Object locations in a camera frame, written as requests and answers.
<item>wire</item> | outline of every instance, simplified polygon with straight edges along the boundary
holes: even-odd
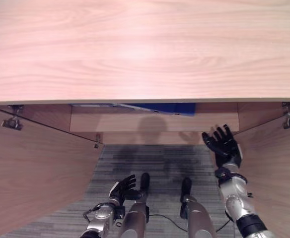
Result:
[[[150,215],[150,217],[153,217],[153,216],[158,216],[158,217],[164,217],[164,218],[166,218],[166,219],[168,219],[169,221],[171,221],[177,228],[179,228],[179,229],[181,229],[182,231],[184,231],[184,232],[188,232],[186,229],[183,229],[183,228],[181,228],[179,225],[177,225],[172,219],[170,219],[169,217],[166,217],[166,216],[164,216],[164,215],[161,215],[161,214],[152,214],[152,215]]]
[[[216,232],[220,231],[222,228],[224,228],[228,223],[230,222],[230,220],[228,220],[226,223],[223,224],[222,227],[220,227],[218,230],[216,230]]]
[[[177,228],[181,229],[182,231],[184,232],[188,232],[186,229],[184,228],[181,228],[179,225],[177,225],[172,219],[170,219],[169,217],[166,217],[164,215],[161,215],[161,214],[152,214],[150,215],[150,217],[153,217],[153,216],[158,216],[158,217],[164,217],[166,219],[168,219],[170,222],[172,222]],[[228,220],[226,223],[224,223],[219,229],[216,230],[216,233],[219,232],[222,228],[224,228],[228,223],[230,222],[230,220]]]

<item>gray carpet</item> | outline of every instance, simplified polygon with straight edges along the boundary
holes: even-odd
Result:
[[[106,201],[114,181],[130,174],[136,174],[139,180],[143,172],[151,176],[147,200],[150,213],[166,215],[186,228],[186,221],[179,217],[179,197],[181,181],[187,176],[193,181],[192,195],[209,211],[215,228],[228,220],[220,201],[209,150],[205,146],[109,145],[101,154],[83,200],[1,237],[78,238],[87,225],[82,213]],[[125,202],[127,210],[131,204],[131,201]],[[115,227],[108,237],[115,238],[118,229]],[[186,238],[187,234],[162,217],[151,217],[145,237]],[[218,237],[241,236],[230,222],[218,233]]]

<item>wooden panel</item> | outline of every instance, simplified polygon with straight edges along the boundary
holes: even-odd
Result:
[[[8,106],[0,106],[0,109],[12,113],[12,109]],[[69,131],[71,106],[68,104],[25,105],[21,116],[44,125]]]
[[[290,237],[290,129],[283,129],[283,121],[279,118],[235,137],[257,212],[277,236]]]
[[[0,0],[0,104],[290,100],[290,0]]]
[[[204,144],[201,132],[104,132],[102,143],[166,145],[166,144]]]
[[[0,123],[9,115],[0,112]],[[93,142],[22,120],[0,126],[0,235],[82,198],[97,163]]]
[[[253,128],[283,115],[281,102],[238,103],[240,131]]]
[[[217,123],[239,131],[236,103],[197,104],[193,117],[166,115],[125,108],[73,107],[70,131],[209,131]]]

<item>cabinet door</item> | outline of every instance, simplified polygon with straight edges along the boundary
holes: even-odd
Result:
[[[290,129],[279,118],[237,134],[244,160],[241,173],[268,229],[290,238]]]
[[[0,112],[0,124],[11,117]],[[80,200],[102,145],[27,120],[0,126],[0,235]]]

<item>desk top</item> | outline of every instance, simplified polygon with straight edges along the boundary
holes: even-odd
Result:
[[[290,100],[290,0],[0,0],[0,104]]]

